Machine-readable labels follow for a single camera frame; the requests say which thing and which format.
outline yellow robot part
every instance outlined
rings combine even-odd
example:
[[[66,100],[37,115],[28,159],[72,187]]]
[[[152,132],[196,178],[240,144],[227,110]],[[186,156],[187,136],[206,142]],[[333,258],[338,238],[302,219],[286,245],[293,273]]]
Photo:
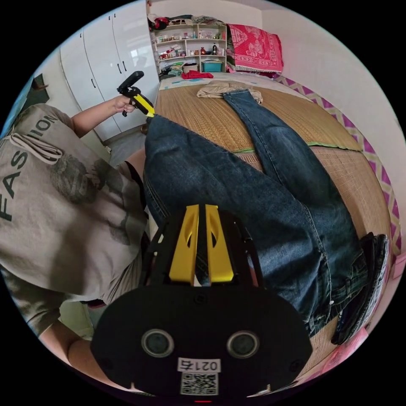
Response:
[[[229,283],[233,280],[234,271],[217,206],[206,205],[206,233],[210,284]]]
[[[173,282],[194,285],[198,228],[199,205],[187,206],[169,272],[169,278]]]
[[[155,115],[155,109],[153,106],[151,106],[144,98],[142,95],[137,94],[134,96],[134,99],[144,107],[144,109],[147,111],[146,116],[147,117],[154,117]]]

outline camera lens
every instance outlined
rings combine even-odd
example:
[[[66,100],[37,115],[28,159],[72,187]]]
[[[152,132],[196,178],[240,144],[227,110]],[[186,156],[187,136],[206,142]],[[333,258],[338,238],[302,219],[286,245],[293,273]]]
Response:
[[[227,342],[228,353],[235,358],[248,358],[254,355],[259,347],[259,340],[254,333],[239,331]]]
[[[141,339],[141,345],[147,354],[157,358],[167,357],[174,348],[172,337],[158,329],[147,331]]]

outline screw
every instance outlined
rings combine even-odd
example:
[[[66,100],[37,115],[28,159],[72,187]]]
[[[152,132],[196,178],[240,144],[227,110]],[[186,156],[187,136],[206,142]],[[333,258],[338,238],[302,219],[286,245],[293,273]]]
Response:
[[[207,298],[203,293],[199,293],[195,296],[195,303],[198,305],[205,305],[207,303]]]

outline pink blanket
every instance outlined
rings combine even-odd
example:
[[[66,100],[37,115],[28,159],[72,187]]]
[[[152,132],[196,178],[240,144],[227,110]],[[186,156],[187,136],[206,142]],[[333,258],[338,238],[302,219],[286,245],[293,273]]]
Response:
[[[282,73],[279,37],[249,25],[228,24],[236,70]]]

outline jeans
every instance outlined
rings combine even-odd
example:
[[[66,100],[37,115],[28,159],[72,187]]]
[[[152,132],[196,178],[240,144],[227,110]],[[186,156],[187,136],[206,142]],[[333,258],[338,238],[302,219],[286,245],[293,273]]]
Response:
[[[331,342],[341,345],[352,338],[372,316],[381,297],[389,255],[386,235],[367,234],[361,239],[368,266],[368,285],[341,312]]]
[[[147,206],[158,226],[194,204],[214,204],[238,216],[258,251],[265,287],[295,307],[312,336],[367,285],[351,216],[329,174],[292,128],[247,90],[223,97],[246,125],[263,173],[156,115],[145,141]],[[199,244],[196,276],[207,285],[207,254]]]

